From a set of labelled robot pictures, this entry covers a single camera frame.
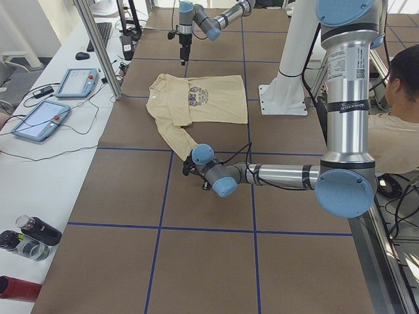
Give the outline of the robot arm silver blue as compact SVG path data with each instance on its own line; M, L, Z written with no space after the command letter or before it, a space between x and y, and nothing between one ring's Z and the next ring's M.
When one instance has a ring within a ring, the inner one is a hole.
M244 162L226 166L207 144L193 148L184 175L197 175L221 197L240 183L285 190L313 190L329 213L354 218L376 194L375 162L367 151L369 56L382 44L386 1L297 1L277 77L259 88L263 114L305 113L302 81L316 42L325 50L327 152L317 166Z
M254 6L255 1L237 1L235 5L223 13L210 18L202 5L190 1L180 1L179 24L175 29L168 32L168 40L172 40L176 35L179 37L181 65L185 66L189 61L194 25L204 32L206 39L214 41L220 36L221 31L233 21L250 15Z

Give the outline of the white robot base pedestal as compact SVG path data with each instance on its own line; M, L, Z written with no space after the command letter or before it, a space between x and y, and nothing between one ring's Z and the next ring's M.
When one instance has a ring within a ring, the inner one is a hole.
M313 0L295 2L278 74L269 85L259 86L263 115L307 115L302 76L320 30L316 4Z

